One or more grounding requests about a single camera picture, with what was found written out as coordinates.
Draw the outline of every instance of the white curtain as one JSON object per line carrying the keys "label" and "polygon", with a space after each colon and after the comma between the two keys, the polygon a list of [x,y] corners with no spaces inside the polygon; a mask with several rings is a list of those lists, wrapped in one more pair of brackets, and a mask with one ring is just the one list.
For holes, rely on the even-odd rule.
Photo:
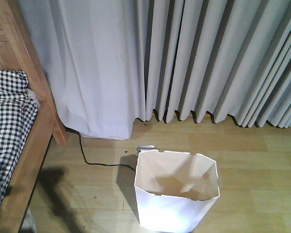
{"label": "white curtain", "polygon": [[155,109],[291,126],[291,0],[18,0],[63,123],[129,138]]}

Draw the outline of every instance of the power cord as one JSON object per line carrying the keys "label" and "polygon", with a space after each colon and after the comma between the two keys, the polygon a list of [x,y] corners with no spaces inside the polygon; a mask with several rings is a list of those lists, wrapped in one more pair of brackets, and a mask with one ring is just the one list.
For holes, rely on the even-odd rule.
{"label": "power cord", "polygon": [[102,164],[102,163],[89,163],[86,158],[85,158],[85,154],[84,154],[84,151],[83,151],[83,146],[82,146],[82,140],[81,140],[81,135],[79,134],[79,142],[80,142],[80,148],[81,148],[81,151],[82,151],[82,155],[83,155],[83,159],[85,161],[86,164],[88,165],[101,165],[101,166],[126,166],[128,168],[130,168],[131,170],[133,171],[136,171],[136,169],[134,169],[133,167],[127,165],[127,164]]}

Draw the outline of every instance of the black and white checkered fabric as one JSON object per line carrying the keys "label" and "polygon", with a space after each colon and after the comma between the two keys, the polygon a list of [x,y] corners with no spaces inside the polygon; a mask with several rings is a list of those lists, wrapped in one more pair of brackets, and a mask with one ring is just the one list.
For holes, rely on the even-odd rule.
{"label": "black and white checkered fabric", "polygon": [[23,71],[0,70],[0,204],[38,113]]}

